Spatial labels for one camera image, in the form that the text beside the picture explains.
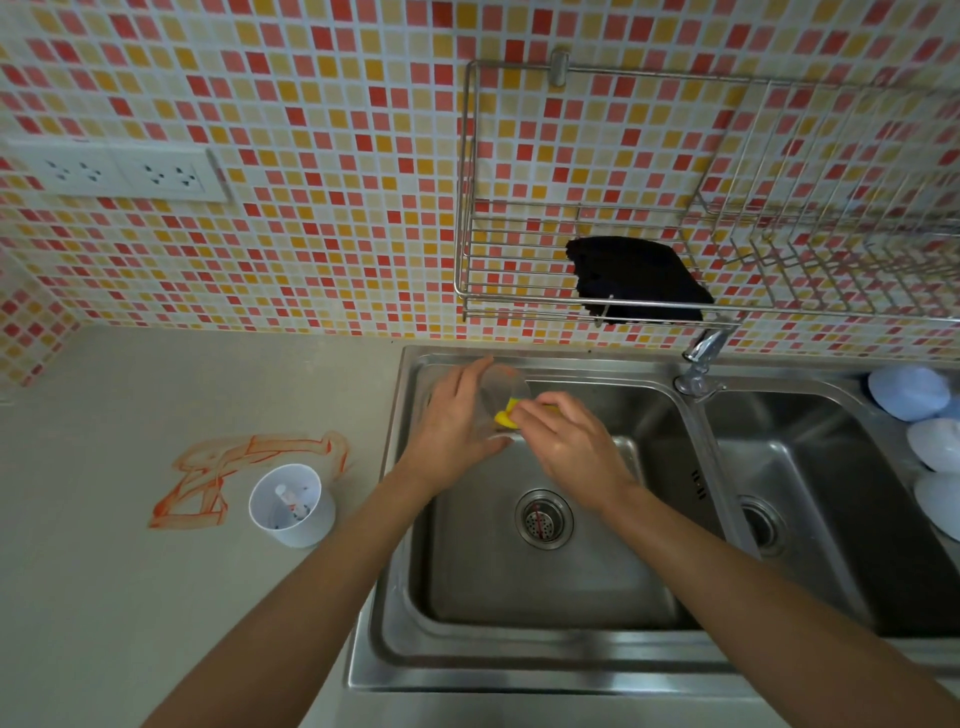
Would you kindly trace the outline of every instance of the forearm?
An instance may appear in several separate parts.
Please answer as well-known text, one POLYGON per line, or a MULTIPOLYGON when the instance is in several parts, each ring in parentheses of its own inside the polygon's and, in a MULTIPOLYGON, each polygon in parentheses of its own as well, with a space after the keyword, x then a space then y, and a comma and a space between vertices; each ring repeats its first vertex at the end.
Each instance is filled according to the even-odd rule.
POLYGON ((604 518, 794 728, 960 723, 921 668, 649 492, 624 489, 604 518))
POLYGON ((357 613, 428 496, 387 475, 183 678, 144 723, 177 726, 300 724, 357 613))

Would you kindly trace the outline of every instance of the drain strainer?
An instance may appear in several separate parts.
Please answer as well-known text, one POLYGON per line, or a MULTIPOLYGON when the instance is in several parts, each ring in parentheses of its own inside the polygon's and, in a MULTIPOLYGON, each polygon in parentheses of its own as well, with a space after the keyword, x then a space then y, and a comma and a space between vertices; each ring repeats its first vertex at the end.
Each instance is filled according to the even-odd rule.
POLYGON ((740 508, 760 553, 781 553, 786 547, 786 526, 780 514, 769 503, 753 496, 740 496, 740 508))
POLYGON ((553 491, 530 491, 516 505, 516 530, 531 546, 559 548, 573 534, 573 514, 553 491))

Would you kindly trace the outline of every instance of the mosaic tile wall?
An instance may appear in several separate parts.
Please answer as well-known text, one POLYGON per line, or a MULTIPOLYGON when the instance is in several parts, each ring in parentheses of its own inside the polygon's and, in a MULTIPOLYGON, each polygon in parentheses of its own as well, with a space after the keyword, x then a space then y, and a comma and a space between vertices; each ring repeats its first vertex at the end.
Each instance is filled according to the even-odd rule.
POLYGON ((29 384, 80 324, 0 251, 0 383, 29 384))
MULTIPOLYGON (((0 159, 0 244, 82 323, 681 347, 679 329, 461 321, 466 61, 542 61, 560 44, 627 67, 960 82, 948 2, 8 0, 0 12, 0 132, 206 143, 233 195, 63 198, 0 159)), ((496 153, 516 158, 524 133, 496 153)), ((670 171, 661 163, 673 162, 651 173, 670 171)), ((751 319, 732 347, 958 358, 958 332, 784 314, 751 319)))

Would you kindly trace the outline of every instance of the black cloth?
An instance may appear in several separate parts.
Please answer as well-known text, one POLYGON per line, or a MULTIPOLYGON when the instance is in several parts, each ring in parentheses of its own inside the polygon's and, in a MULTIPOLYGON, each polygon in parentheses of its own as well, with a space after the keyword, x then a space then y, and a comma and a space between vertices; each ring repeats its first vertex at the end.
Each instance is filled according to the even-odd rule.
MULTIPOLYGON (((694 280, 668 245, 616 235, 581 237, 566 244, 566 256, 573 261, 581 298, 713 303, 707 289, 694 280)), ((603 316, 604 307, 585 306, 594 316, 603 316)), ((604 319, 703 321, 704 317, 697 308, 615 305, 604 319)))

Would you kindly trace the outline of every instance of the light blue dish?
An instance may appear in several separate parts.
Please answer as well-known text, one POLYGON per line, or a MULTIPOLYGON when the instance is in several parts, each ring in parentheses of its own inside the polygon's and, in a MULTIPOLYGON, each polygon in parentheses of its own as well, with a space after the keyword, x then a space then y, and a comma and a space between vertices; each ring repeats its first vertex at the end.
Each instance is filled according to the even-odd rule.
POLYGON ((948 404, 941 412, 940 417, 949 417, 952 420, 960 420, 960 395, 955 395, 950 404, 948 404))
POLYGON ((871 372, 867 386, 877 404, 908 423, 936 417, 950 404, 947 380, 918 364, 899 364, 871 372))

